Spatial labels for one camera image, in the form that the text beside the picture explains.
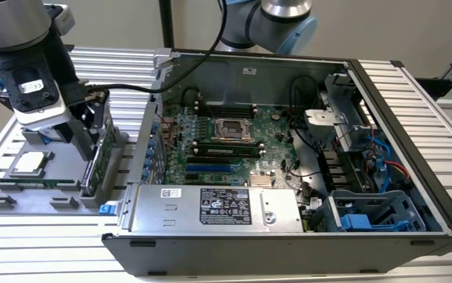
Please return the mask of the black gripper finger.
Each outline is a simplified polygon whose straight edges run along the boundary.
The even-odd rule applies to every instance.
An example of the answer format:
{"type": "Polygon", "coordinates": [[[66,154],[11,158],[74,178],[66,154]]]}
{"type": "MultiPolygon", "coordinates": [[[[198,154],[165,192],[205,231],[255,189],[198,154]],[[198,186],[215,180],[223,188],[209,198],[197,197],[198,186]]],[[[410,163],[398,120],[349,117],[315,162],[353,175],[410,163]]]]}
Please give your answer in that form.
{"type": "Polygon", "coordinates": [[[90,96],[87,96],[85,100],[85,117],[82,118],[82,123],[86,127],[86,132],[90,138],[98,137],[98,132],[103,127],[103,115],[107,106],[107,96],[107,90],[95,91],[90,93],[90,96]]]}
{"type": "Polygon", "coordinates": [[[57,125],[57,135],[63,143],[69,143],[71,141],[73,131],[67,123],[57,125]]]}

